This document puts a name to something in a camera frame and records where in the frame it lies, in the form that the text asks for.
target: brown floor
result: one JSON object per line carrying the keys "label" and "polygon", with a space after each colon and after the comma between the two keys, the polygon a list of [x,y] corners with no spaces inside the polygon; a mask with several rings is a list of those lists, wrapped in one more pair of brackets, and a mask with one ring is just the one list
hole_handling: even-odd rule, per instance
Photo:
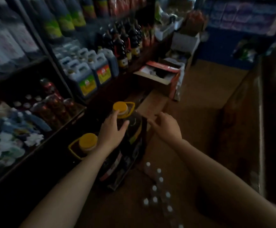
{"label": "brown floor", "polygon": [[[247,72],[198,60],[186,74],[180,102],[170,102],[167,112],[177,119],[184,139],[208,153],[216,117]],[[145,209],[151,180],[139,169],[145,161],[161,168],[165,187],[185,227],[221,227],[198,213],[197,183],[178,156],[154,135],[143,161],[131,170],[116,192],[94,186],[76,227],[169,227],[159,209]]]}

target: person's left arm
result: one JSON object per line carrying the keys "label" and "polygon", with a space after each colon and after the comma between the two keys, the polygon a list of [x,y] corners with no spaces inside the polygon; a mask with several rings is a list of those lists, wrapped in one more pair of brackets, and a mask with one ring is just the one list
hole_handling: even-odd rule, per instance
{"label": "person's left arm", "polygon": [[23,227],[74,227],[106,157],[120,144],[128,127],[117,129],[118,111],[101,126],[96,148],[69,172],[34,208]]}

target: person's left hand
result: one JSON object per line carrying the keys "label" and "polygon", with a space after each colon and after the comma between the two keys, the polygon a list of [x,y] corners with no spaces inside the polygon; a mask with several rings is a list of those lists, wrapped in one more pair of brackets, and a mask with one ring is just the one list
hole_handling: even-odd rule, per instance
{"label": "person's left hand", "polygon": [[120,130],[118,130],[118,113],[119,110],[115,111],[105,119],[98,135],[97,147],[107,151],[107,155],[109,155],[120,144],[129,124],[129,120],[125,121]]}

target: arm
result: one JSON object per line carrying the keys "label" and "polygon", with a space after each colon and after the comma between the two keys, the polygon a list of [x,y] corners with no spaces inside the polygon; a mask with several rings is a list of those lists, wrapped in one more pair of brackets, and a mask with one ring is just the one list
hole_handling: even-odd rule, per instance
{"label": "arm", "polygon": [[276,227],[276,208],[239,177],[182,139],[177,121],[160,113],[160,125],[148,120],[197,178],[202,189],[239,227]]}
{"label": "arm", "polygon": [[96,148],[42,199],[20,227],[75,226],[100,167],[120,144],[128,127],[126,121],[118,131],[117,114],[102,124]]}

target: forearm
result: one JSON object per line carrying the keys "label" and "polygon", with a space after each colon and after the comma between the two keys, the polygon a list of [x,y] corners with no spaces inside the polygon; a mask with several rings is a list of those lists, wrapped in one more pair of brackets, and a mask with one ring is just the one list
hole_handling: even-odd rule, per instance
{"label": "forearm", "polygon": [[74,227],[106,155],[95,149],[35,207],[21,227]]}
{"label": "forearm", "polygon": [[239,177],[185,140],[169,144],[202,189],[239,226],[276,227],[276,208]]}

